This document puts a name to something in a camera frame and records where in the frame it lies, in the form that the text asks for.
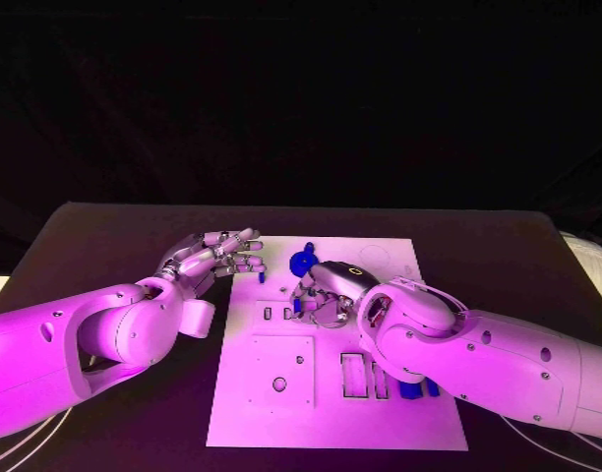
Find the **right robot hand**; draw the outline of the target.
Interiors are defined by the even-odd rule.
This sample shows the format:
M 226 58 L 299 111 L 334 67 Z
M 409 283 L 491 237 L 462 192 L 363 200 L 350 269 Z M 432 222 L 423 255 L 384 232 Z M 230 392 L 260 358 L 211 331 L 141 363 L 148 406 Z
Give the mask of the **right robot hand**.
M 358 315 L 378 279 L 358 266 L 327 261 L 314 265 L 293 291 L 292 320 L 298 324 L 340 328 Z

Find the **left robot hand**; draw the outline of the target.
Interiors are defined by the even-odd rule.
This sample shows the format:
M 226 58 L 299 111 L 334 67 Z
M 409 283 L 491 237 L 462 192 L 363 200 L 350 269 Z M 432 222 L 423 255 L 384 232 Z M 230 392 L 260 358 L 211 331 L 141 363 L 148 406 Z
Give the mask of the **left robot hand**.
M 266 271 L 254 255 L 263 247 L 252 228 L 191 234 L 165 254 L 155 276 L 178 286 L 185 299 L 201 298 L 217 278 Z

